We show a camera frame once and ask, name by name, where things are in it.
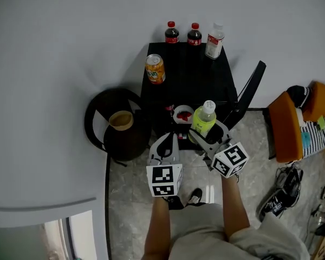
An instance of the white marker cube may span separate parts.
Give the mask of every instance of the white marker cube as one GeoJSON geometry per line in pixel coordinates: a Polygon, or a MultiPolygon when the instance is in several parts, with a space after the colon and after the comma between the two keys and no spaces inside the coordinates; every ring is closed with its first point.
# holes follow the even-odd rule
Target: white marker cube
{"type": "Polygon", "coordinates": [[[214,155],[212,167],[222,176],[229,178],[243,169],[248,160],[248,154],[238,142],[214,155]]]}
{"type": "Polygon", "coordinates": [[[147,166],[147,178],[152,196],[176,196],[183,178],[182,164],[147,166]]]}

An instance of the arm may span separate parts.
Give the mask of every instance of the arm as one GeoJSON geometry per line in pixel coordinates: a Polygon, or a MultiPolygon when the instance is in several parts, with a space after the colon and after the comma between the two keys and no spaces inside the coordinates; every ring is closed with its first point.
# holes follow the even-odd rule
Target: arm
{"type": "Polygon", "coordinates": [[[250,226],[235,176],[222,177],[224,227],[229,239],[235,232],[250,226]]]}
{"type": "Polygon", "coordinates": [[[167,260],[170,254],[170,214],[168,203],[161,197],[154,199],[151,223],[142,260],[167,260]]]}

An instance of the person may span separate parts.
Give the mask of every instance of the person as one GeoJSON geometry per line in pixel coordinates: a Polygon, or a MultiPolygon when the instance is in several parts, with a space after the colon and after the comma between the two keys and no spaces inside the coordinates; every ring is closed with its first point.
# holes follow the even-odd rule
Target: person
{"type": "Polygon", "coordinates": [[[154,198],[142,260],[305,260],[307,248],[271,213],[250,226],[236,177],[222,178],[223,208],[200,203],[196,189],[186,207],[178,197],[154,198]]]}

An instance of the green sticky note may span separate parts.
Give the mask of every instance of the green sticky note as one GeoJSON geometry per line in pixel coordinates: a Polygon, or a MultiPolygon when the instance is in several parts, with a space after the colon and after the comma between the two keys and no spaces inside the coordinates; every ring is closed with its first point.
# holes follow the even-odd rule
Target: green sticky note
{"type": "Polygon", "coordinates": [[[323,116],[321,116],[320,118],[318,118],[318,125],[320,130],[324,130],[325,129],[325,119],[323,116]]]}

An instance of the black table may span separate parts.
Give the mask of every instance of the black table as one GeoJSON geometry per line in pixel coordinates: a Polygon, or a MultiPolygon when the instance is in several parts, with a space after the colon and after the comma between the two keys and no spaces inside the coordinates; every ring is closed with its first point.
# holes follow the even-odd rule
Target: black table
{"type": "MultiPolygon", "coordinates": [[[[193,109],[206,100],[216,103],[217,119],[223,121],[237,107],[237,92],[224,48],[216,60],[205,56],[206,44],[190,47],[179,43],[150,43],[148,55],[159,54],[164,60],[166,80],[152,84],[144,71],[141,98],[148,107],[155,133],[187,133],[190,125],[176,125],[165,108],[171,105],[189,105],[193,109]]],[[[179,141],[181,149],[195,149],[189,140],[179,141]]]]}

